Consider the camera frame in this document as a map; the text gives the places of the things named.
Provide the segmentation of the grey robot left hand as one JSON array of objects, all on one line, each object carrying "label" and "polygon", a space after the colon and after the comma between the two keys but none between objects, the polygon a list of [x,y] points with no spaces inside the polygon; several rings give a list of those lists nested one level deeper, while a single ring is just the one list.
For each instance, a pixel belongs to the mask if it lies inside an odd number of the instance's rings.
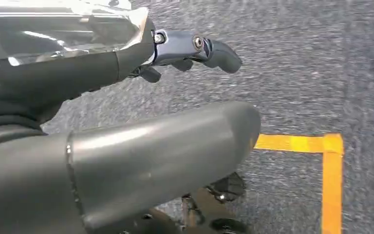
[{"label": "grey robot left hand", "polygon": [[242,101],[82,132],[47,134],[66,100],[155,66],[235,73],[226,44],[157,30],[145,7],[91,0],[0,0],[0,234],[164,234],[155,206],[235,171],[260,114]]}]

